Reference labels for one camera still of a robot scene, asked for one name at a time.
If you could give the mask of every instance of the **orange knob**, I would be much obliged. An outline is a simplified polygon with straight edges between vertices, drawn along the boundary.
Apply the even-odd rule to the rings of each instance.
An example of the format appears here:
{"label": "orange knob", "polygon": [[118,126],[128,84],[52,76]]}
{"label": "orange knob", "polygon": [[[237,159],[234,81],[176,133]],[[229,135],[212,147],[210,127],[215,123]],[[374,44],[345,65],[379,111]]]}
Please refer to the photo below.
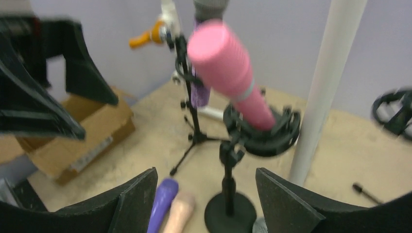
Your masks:
{"label": "orange knob", "polygon": [[137,49],[144,46],[150,42],[156,44],[163,44],[162,35],[160,34],[160,29],[163,27],[164,22],[158,20],[151,30],[145,31],[142,35],[138,37],[131,38],[129,40],[129,46],[131,49]]}

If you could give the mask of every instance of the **black stand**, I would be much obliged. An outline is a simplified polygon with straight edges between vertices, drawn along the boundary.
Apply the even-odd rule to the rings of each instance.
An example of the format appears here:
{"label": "black stand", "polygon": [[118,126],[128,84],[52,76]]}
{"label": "black stand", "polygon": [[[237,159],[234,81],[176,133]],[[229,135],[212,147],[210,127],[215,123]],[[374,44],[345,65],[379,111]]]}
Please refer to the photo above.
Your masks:
{"label": "black stand", "polygon": [[224,141],[219,158],[224,165],[222,192],[215,195],[205,209],[205,224],[210,233],[251,233],[256,220],[256,210],[251,201],[236,192],[232,170],[244,156],[234,151],[236,142]]}
{"label": "black stand", "polygon": [[[400,103],[401,108],[396,113],[393,111],[388,112],[388,115],[393,116],[391,116],[391,119],[386,120],[386,117],[378,113],[378,108],[381,105],[386,105],[387,107],[387,105],[393,102]],[[412,123],[410,123],[412,119],[412,89],[399,89],[395,92],[386,93],[376,99],[372,105],[372,118],[380,125],[383,125],[385,130],[408,141],[412,141],[412,134],[407,131],[412,126]]]}
{"label": "black stand", "polygon": [[171,169],[169,173],[170,176],[174,176],[176,174],[177,169],[180,167],[182,162],[186,159],[189,152],[196,145],[200,145],[206,141],[221,141],[222,140],[219,138],[208,137],[205,133],[203,133],[200,130],[197,110],[191,104],[191,86],[190,86],[191,81],[189,80],[189,78],[186,78],[187,76],[191,76],[191,70],[189,69],[189,66],[187,63],[187,51],[186,51],[187,43],[186,43],[186,39],[184,38],[184,36],[180,36],[179,38],[177,38],[174,42],[174,46],[176,48],[176,54],[177,54],[176,70],[177,72],[180,72],[180,68],[182,68],[183,74],[181,75],[182,77],[185,78],[186,88],[188,90],[188,96],[189,96],[188,101],[180,102],[180,107],[182,109],[185,109],[185,108],[189,109],[189,112],[192,116],[193,124],[189,122],[189,119],[186,116],[184,117],[184,119],[185,119],[185,122],[193,129],[193,133],[189,133],[189,136],[188,136],[189,141],[192,142],[191,146],[185,151],[185,153],[183,154],[183,157],[179,160],[179,162]]}

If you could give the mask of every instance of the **black round base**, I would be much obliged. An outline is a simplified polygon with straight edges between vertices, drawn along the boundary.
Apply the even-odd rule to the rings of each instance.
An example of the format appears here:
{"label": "black round base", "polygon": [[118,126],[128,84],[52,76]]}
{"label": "black round base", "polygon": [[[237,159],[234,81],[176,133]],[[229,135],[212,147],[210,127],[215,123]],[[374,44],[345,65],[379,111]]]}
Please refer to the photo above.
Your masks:
{"label": "black round base", "polygon": [[244,195],[234,197],[235,213],[227,216],[222,193],[214,196],[205,209],[205,224],[210,233],[251,233],[256,221],[256,210]]}

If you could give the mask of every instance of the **tripod leg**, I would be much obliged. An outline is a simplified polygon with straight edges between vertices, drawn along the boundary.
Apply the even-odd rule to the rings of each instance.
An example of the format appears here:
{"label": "tripod leg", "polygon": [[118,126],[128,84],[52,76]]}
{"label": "tripod leg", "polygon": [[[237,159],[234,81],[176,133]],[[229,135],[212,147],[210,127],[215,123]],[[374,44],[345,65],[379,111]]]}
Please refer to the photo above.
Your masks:
{"label": "tripod leg", "polygon": [[186,124],[188,124],[193,130],[194,130],[194,126],[190,123],[189,119],[187,116],[184,117],[185,118],[185,122]]}
{"label": "tripod leg", "polygon": [[217,137],[207,137],[206,141],[226,141],[227,139]]}
{"label": "tripod leg", "polygon": [[192,145],[185,151],[185,153],[183,154],[183,157],[179,160],[179,162],[176,164],[176,166],[174,166],[174,167],[171,169],[171,171],[170,171],[170,173],[169,173],[170,176],[174,176],[174,175],[176,174],[177,169],[178,169],[179,166],[182,164],[182,162],[186,159],[187,155],[189,154],[189,152],[193,149],[193,147],[194,147],[195,145],[196,145],[196,144],[192,142]]}

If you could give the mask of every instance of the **wooden table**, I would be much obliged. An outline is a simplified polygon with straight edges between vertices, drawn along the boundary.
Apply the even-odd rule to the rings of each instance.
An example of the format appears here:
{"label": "wooden table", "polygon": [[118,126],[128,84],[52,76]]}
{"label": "wooden table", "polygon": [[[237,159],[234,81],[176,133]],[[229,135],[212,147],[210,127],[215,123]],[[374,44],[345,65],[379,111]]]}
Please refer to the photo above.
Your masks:
{"label": "wooden table", "polygon": [[[40,172],[32,175],[29,181],[49,211],[95,196],[153,166],[157,168],[159,182],[168,177],[190,145],[191,129],[183,120],[183,115],[189,113],[179,107],[184,94],[182,87],[167,83],[139,101],[132,108],[136,132],[66,186],[58,186]],[[306,105],[303,99],[271,89],[267,89],[266,99],[280,110],[291,105],[303,113]],[[212,95],[210,105],[223,109],[227,100]],[[227,136],[221,122],[201,116],[200,125],[210,136]],[[220,192],[223,178],[218,148],[215,142],[196,147],[175,176],[181,189],[193,192],[197,198],[197,209],[185,229],[187,233],[207,233],[205,206]],[[270,159],[246,155],[235,167],[237,189],[252,200],[258,216],[262,216],[262,210],[255,183],[256,168],[266,167],[287,178],[293,153],[294,148]],[[383,133],[367,119],[332,110],[305,188],[335,200],[372,206],[353,192],[352,183],[360,182],[388,201],[412,190],[411,164],[412,145]]]}

